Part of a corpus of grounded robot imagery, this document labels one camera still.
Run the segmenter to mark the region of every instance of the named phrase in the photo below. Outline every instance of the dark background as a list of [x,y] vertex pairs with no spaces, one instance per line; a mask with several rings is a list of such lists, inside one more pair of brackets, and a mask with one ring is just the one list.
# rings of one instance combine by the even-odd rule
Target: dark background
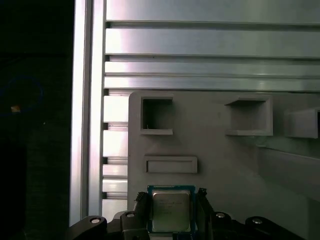
[[73,0],[0,0],[1,184],[12,189],[2,207],[26,203],[28,240],[69,225],[73,27]]

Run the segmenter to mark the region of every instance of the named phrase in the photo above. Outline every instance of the metal panel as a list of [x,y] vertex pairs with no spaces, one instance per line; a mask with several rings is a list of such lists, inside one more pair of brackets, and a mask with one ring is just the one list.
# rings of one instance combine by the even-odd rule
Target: metal panel
[[109,28],[106,39],[110,55],[320,57],[316,31]]
[[108,0],[108,21],[320,24],[317,0]]
[[[219,62],[138,62],[107,61],[106,75],[109,76],[198,76],[198,77],[292,77],[320,79],[320,65],[283,62],[280,64]],[[118,99],[113,98],[115,105]]]
[[102,174],[104,178],[127,178],[127,165],[103,165]]
[[88,130],[91,2],[75,1],[69,225],[88,214]]
[[102,121],[106,1],[93,1],[89,145],[89,215],[102,213]]
[[105,88],[319,92],[319,79],[106,76]]
[[103,131],[103,156],[104,157],[128,157],[128,132],[127,131]]
[[105,96],[103,121],[105,123],[128,122],[128,105],[127,96]]
[[102,216],[108,223],[114,219],[116,213],[126,210],[127,200],[102,200]]
[[127,188],[127,179],[104,178],[102,180],[102,191],[105,193],[126,193]]

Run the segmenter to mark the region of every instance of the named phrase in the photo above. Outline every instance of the rectangular slot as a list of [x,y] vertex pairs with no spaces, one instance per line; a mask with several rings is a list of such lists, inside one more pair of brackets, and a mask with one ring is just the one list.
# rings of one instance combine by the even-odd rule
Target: rectangular slot
[[227,135],[272,136],[272,104],[268,96],[244,96],[228,103],[231,121]]
[[147,173],[198,173],[198,159],[195,156],[145,156],[144,159]]
[[169,98],[142,98],[141,134],[172,135],[173,103]]
[[319,138],[319,112],[320,108],[317,107],[285,113],[285,136],[308,139]]

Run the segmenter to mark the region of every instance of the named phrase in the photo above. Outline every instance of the processor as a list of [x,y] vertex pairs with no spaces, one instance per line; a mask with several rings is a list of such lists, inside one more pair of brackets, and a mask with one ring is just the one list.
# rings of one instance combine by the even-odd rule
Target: processor
[[152,197],[150,233],[194,232],[195,186],[150,185],[147,191]]

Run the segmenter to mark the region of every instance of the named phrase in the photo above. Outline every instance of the silver screw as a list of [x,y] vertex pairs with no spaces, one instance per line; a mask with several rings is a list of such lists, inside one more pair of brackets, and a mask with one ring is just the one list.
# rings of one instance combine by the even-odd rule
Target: silver screw
[[91,219],[91,223],[93,223],[93,224],[97,224],[98,222],[100,222],[99,218]]
[[223,219],[226,215],[224,215],[222,212],[218,212],[216,216],[220,219]]
[[254,222],[255,224],[262,224],[262,220],[259,218],[252,219],[252,222]]

